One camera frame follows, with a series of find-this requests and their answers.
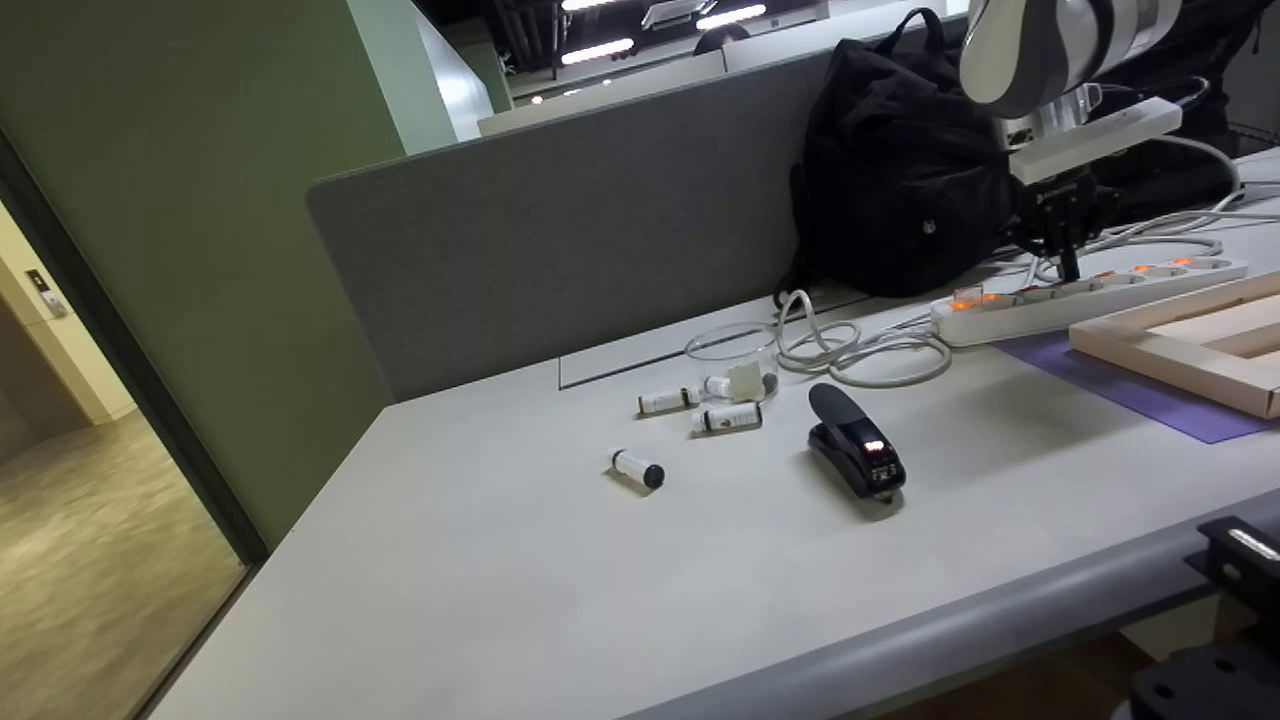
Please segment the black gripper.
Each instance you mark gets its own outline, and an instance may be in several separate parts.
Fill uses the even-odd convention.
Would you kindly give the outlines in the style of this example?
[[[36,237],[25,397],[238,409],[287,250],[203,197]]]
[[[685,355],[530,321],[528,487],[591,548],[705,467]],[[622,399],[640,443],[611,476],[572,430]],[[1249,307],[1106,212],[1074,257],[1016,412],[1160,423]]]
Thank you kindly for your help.
[[[1081,282],[1074,250],[1099,237],[1119,212],[1119,191],[1093,167],[1016,187],[1016,246],[1054,257],[1061,285]]]

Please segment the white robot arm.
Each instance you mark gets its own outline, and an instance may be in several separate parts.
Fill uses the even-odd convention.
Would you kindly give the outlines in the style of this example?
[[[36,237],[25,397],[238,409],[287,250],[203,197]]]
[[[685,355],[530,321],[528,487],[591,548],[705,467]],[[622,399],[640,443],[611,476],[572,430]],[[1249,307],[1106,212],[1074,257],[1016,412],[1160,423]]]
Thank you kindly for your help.
[[[1008,174],[1026,191],[1023,250],[1054,277],[1081,277],[1074,252],[1093,237],[1093,163],[1183,126],[1171,101],[1134,101],[1093,118],[1099,75],[1152,53],[1183,0],[967,0],[959,53],[965,97],[1003,127],[1023,126]]]

